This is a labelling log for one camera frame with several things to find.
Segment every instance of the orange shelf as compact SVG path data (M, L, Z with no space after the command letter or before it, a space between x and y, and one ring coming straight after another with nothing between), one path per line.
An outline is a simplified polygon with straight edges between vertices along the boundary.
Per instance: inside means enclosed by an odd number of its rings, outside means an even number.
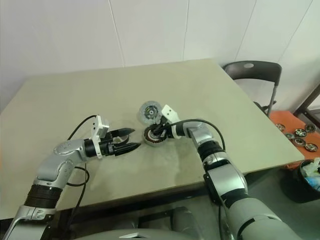
M305 129L306 123L295 117L289 111L273 111L270 114L270 119L274 124L282 124L285 126L283 133L295 132L295 129ZM320 134L318 132L308 133L304 138L306 143L315 144L320 149ZM314 159L320 157L320 151L310 152L307 151L304 147L296 147L303 155L304 159Z

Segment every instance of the floor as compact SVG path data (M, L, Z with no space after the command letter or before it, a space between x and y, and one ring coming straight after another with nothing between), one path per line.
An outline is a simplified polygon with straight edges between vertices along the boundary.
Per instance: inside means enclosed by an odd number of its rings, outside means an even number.
M302 239L320 240L320 199L307 203L295 203L282 192L280 182L286 177L283 170L255 182L249 187L249 194L262 200L284 222L286 222ZM76 237L85 236L101 231L119 228L123 219L134 220L137 217L163 212L175 207L187 207L196 218L205 240L219 240L218 208L211 204L207 196L199 196L161 205L137 212L130 212L118 217L104 218L73 226ZM169 217L145 222L142 228L170 229Z

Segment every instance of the wheel part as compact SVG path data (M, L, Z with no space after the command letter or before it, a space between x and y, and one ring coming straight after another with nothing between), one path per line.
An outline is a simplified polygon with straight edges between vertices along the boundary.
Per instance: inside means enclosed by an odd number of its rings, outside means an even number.
M297 128L296 130L294 130L294 135L299 138L304 138L305 136L307 136L307 132L302 128Z
M317 130L316 125L314 125L313 123L307 123L304 126L304 130L309 134L314 133Z
M281 132L283 132L283 131L286 129L285 125L283 125L283 124L281 124L281 123L277 123L277 124L276 124L276 127L277 127Z
M146 144L152 147L158 147L167 139L167 131L164 130L160 135L154 135L152 132L154 128L155 124L147 127L143 132L143 138Z
M292 140L293 145L296 147L304 147L306 145L306 141L300 137L296 137Z
M161 119L162 107L156 101L147 101L139 109L140 120L147 125L158 124Z
M289 139L289 140L292 140L292 139L295 138L295 135L293 135L292 133L289 133L289 132L285 133L284 135L285 135L286 138Z
M307 144L304 146L304 148L305 148L307 151L312 152L312 153L318 151L318 146L315 145L315 144L313 144L313 143L307 143Z

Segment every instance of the chair backrest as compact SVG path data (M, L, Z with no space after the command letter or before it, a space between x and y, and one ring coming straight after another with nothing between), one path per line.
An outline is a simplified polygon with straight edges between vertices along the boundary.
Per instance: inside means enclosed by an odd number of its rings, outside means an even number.
M269 61L236 61L223 67L233 79L260 79L279 85L282 67Z

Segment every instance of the black chair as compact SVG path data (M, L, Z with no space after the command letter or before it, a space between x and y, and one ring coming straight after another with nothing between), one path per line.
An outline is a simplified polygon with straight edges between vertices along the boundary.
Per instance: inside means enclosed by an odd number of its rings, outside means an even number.
M276 103L275 96L279 85L282 67L275 62L268 61L236 61L223 67L223 70L233 79L258 79L273 82L274 87L270 99L270 104L261 107L257 102L255 104L269 117L273 104Z

